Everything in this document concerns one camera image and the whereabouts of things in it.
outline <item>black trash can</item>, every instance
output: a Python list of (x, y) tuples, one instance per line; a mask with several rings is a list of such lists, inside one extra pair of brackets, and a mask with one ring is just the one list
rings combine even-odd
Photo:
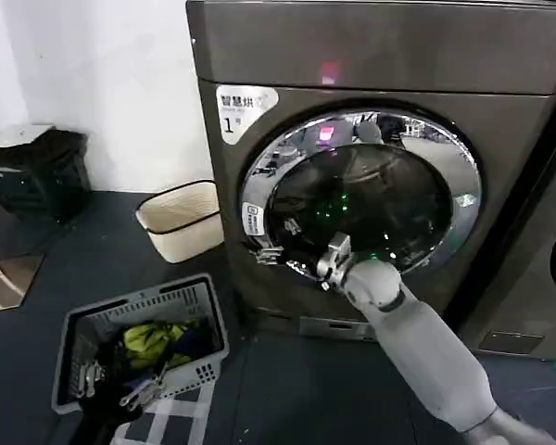
[[(32, 127), (20, 128), (24, 132)], [(90, 190), (83, 134), (49, 128), (22, 144), (5, 144), (4, 139), (0, 141), (0, 204), (8, 212), (63, 223), (83, 208)]]

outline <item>chrome door ring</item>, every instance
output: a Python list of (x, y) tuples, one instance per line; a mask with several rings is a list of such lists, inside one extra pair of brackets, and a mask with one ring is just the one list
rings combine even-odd
[[(468, 147), (450, 130), (422, 116), (391, 108), (355, 108), (323, 114), (272, 140), (252, 163), (243, 182), (240, 202), (246, 235), (261, 248), (278, 247), (268, 232), (264, 215), (280, 181), (300, 162), (323, 151), (350, 144), (383, 144), (380, 130), (375, 131), (367, 123), (378, 115), (404, 120), (402, 149), (424, 159), (440, 173), (453, 203), (449, 229), (439, 244), (404, 272), (437, 267), (448, 260), (463, 245), (478, 215), (482, 182), (477, 164)], [(335, 125), (326, 127), (327, 122)], [(338, 128), (339, 122), (351, 125)], [(351, 137), (348, 127), (354, 129)], [(305, 272), (300, 264), (289, 265), (299, 273)]]

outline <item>front-loading washing machine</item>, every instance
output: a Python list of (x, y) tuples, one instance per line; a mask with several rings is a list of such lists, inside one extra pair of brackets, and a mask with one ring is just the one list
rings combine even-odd
[(442, 312), (554, 107), (556, 4), (202, 0), (187, 12), (247, 307), (267, 325), (370, 339), (312, 279), (344, 232)]
[(478, 301), (459, 333), (474, 350), (556, 359), (556, 153), (543, 167), (506, 237), (518, 235), (488, 252), (503, 257), (492, 279), (471, 273)]

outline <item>white wall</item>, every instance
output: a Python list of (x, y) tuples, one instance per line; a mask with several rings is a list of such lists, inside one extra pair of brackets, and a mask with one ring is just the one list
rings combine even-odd
[(0, 130), (25, 118), (90, 134), (98, 190), (211, 177), (184, 0), (0, 0)]

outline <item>gray plastic basket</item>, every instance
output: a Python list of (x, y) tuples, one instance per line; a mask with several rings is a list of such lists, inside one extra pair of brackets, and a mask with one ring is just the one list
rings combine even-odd
[(80, 410), (76, 393), (81, 365), (92, 360), (99, 345), (122, 327), (152, 320), (181, 323), (194, 318), (208, 319), (213, 327), (216, 351), (170, 369), (165, 375), (165, 391), (161, 398), (172, 398), (215, 380), (221, 373), (222, 359), (229, 353), (219, 302), (208, 274), (194, 275), (70, 311), (64, 321), (57, 356), (52, 408), (60, 414)]

